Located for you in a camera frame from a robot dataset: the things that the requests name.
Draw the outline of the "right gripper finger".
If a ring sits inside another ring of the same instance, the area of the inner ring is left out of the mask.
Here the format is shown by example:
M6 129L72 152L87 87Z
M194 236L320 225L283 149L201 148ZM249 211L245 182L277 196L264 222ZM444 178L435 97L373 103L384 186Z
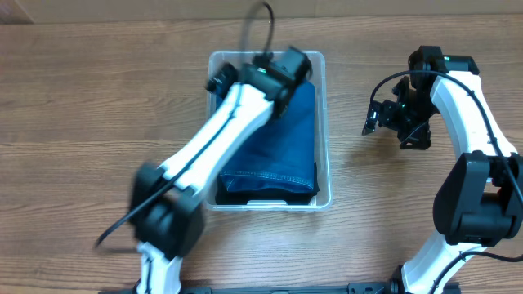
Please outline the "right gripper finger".
M362 135L366 136L368 134L371 134L375 132L375 127L378 122L379 117L379 110L380 110L380 103L377 101L373 101L369 103L368 112L366 114L366 119L364 123L364 127L362 129Z
M407 135L400 142L400 149L418 149L425 150L430 147L430 125L424 122L418 127L414 128L409 135Z

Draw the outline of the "blue denim jeans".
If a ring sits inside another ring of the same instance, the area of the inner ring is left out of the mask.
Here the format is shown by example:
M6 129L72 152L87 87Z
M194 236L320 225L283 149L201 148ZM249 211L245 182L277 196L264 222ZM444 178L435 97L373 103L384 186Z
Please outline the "blue denim jeans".
M315 86L304 82L287 112L256 130L221 170L221 192L230 196L315 194Z

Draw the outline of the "black cloth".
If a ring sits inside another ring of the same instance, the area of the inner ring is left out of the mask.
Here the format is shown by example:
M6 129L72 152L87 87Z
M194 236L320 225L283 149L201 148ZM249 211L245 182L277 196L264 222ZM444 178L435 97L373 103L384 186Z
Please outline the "black cloth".
M288 205L308 205L320 191L317 181L316 163L314 163L313 171L314 186L311 192L297 193L276 188L230 192L223 181L219 180L215 201L217 205L246 205L249 201L283 201Z

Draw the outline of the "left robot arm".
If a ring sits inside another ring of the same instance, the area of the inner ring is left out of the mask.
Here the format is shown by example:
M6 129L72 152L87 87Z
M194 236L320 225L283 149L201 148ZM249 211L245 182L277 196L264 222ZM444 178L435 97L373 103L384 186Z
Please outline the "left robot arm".
M289 47L279 59L256 54L239 66L224 62L206 89L221 104L197 134L159 166L135 175L129 220L141 254L135 293L178 293L184 256L203 232L203 201L220 170L260 127L280 117L311 71L305 52Z

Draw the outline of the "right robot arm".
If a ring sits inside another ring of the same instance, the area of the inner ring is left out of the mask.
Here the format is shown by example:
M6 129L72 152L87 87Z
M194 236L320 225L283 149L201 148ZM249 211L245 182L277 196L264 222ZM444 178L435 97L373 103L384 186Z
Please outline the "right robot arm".
M393 100L371 100L363 134L395 131L402 149L431 144L430 118L439 114L456 162L437 192L435 226L418 253L386 282L351 283L352 293L457 293L453 276L474 256L517 235L522 224L522 157L507 140L484 98L470 56L422 46L395 73Z

